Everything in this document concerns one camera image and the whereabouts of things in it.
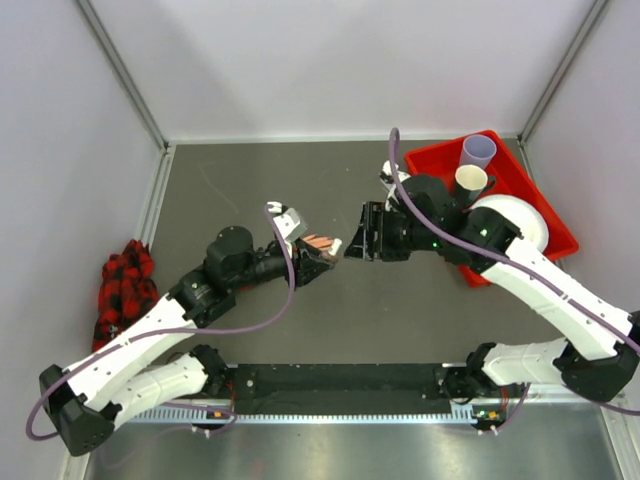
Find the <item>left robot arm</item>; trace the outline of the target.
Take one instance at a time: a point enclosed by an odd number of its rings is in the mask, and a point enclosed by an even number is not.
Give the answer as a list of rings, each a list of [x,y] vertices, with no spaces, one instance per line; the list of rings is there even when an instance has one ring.
[[[231,310],[239,292],[283,278],[295,291],[331,270],[338,238],[306,234],[286,216],[274,240],[255,248],[251,232],[227,227],[208,246],[203,264],[180,281],[132,326],[95,353],[39,377],[42,407],[70,455],[85,455],[124,423],[165,402],[226,387],[227,366],[217,351],[198,345],[163,367],[161,354]]]

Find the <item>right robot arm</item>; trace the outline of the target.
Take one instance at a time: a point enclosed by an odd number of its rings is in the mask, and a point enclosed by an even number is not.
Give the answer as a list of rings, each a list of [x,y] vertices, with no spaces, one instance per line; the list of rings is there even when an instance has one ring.
[[[542,215],[512,195],[458,201],[427,174],[383,168],[383,202],[364,204],[348,258],[401,262],[434,251],[508,291],[562,336],[546,343],[480,345],[466,360],[462,391],[487,396],[514,383],[562,385],[594,402],[613,399],[639,366],[636,314],[591,293],[548,260]]]

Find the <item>glitter nail polish bottle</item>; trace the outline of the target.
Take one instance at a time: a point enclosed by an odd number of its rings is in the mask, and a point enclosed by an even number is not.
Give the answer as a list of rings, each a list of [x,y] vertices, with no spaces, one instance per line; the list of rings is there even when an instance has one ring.
[[[335,265],[340,260],[340,256],[339,255],[332,255],[328,251],[324,252],[322,254],[322,256],[327,262],[329,262],[329,263],[331,263],[333,265]]]

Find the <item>white nail polish cap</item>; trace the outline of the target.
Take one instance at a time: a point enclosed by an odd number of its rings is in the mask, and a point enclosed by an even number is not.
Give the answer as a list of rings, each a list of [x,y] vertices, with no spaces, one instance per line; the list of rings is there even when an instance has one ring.
[[[328,253],[330,255],[336,255],[339,252],[341,246],[342,246],[342,240],[338,238],[334,239],[328,250]]]

